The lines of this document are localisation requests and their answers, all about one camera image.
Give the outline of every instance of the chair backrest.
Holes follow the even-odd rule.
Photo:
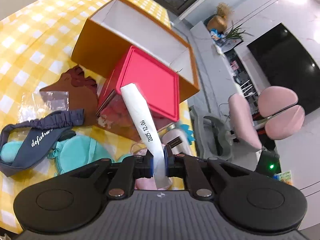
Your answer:
[[[252,152],[262,148],[257,131],[253,127],[248,101],[239,94],[229,97],[230,121],[237,138],[251,147]]]
[[[266,134],[273,140],[285,139],[300,130],[304,117],[302,106],[292,106],[267,121],[264,127]]]
[[[261,92],[258,108],[261,116],[269,117],[298,102],[297,94],[289,88],[271,86]]]

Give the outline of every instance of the green leaves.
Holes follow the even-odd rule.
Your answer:
[[[240,24],[239,26],[234,28],[233,21],[231,21],[231,22],[232,22],[232,27],[231,27],[230,32],[226,36],[226,40],[229,40],[229,39],[241,39],[242,40],[242,38],[243,38],[242,34],[247,34],[247,35],[252,36],[252,37],[254,36],[254,35],[252,35],[250,33],[247,33],[245,30],[241,31],[241,29],[243,29],[243,28],[241,28],[241,26],[243,24]]]

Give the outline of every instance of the white paper strip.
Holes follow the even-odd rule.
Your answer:
[[[156,187],[163,188],[171,184],[165,175],[165,162],[162,144],[153,122],[148,104],[136,85],[131,83],[120,88],[121,94],[135,127],[143,143],[153,155],[153,177]]]

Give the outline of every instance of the clear plastic bag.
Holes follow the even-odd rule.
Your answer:
[[[69,110],[69,92],[67,91],[43,91],[40,92],[42,100],[52,111]]]
[[[7,234],[4,234],[4,236],[0,236],[0,240],[11,240],[11,238]]]
[[[24,93],[18,109],[17,122],[40,119],[57,110],[69,110],[69,92]],[[23,141],[29,131],[30,128],[16,129],[10,133],[8,141]]]

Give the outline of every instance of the pink box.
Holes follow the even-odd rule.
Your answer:
[[[179,120],[179,76],[147,53],[131,46],[106,80],[98,98],[98,125],[140,141],[120,88],[134,83],[148,103],[158,131]]]

